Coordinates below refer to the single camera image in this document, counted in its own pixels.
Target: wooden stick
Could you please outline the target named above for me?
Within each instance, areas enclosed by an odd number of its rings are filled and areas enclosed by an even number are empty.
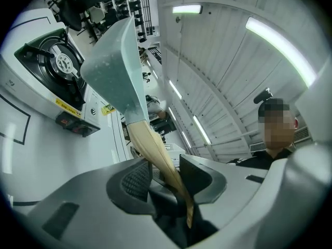
[[[127,129],[136,150],[155,165],[164,175],[166,182],[173,186],[185,199],[187,206],[187,225],[191,228],[193,200],[183,184],[160,135],[153,131],[146,121],[131,123],[127,125]]]

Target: gas stove burner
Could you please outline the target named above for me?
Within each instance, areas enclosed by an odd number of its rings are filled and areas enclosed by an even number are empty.
[[[74,77],[77,80],[79,74],[73,65],[73,56],[71,55],[72,57],[69,57],[66,53],[63,53],[65,47],[66,46],[62,44],[55,44],[50,48],[50,52],[53,53],[55,57],[48,59],[52,68],[51,71],[54,71],[63,79],[72,81]]]
[[[25,44],[15,56],[54,95],[82,109],[86,83],[79,70],[84,59],[63,29]]]
[[[65,74],[71,74],[73,71],[73,63],[71,59],[64,53],[60,53],[56,57],[56,66],[59,71]]]

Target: sticker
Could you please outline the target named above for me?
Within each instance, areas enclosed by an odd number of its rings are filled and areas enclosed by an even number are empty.
[[[70,112],[71,114],[75,115],[78,118],[81,118],[81,113],[77,111],[76,109],[72,108],[71,106],[65,104],[63,101],[60,99],[56,99],[56,104],[63,108],[64,110]]]
[[[7,85],[12,91],[15,91],[15,92],[16,92],[16,90],[15,90],[15,88],[14,88],[14,86],[15,86],[14,81],[12,81],[12,80],[10,79],[10,80],[8,80],[8,81],[6,82],[6,85]]]
[[[106,106],[104,106],[104,107],[102,107],[102,114],[105,116],[105,115],[108,115],[108,114],[110,114],[110,113],[112,113],[112,112],[114,112],[115,111],[115,108],[114,107],[112,107],[111,105],[106,105]]]

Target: man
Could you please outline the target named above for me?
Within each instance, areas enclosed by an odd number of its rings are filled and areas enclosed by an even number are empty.
[[[150,121],[157,117],[160,119],[167,118],[168,114],[161,108],[160,101],[157,97],[145,95],[145,100]]]
[[[268,170],[272,162],[288,158],[292,153],[294,133],[298,121],[282,99],[268,99],[258,109],[258,126],[266,145],[249,159],[235,159],[228,164]]]

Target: chair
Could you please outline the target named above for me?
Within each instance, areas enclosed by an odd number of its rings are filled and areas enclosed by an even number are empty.
[[[59,8],[57,14],[66,26],[75,31],[80,31],[82,29],[80,10],[77,8],[75,0],[60,0],[59,2],[52,0],[50,2]]]

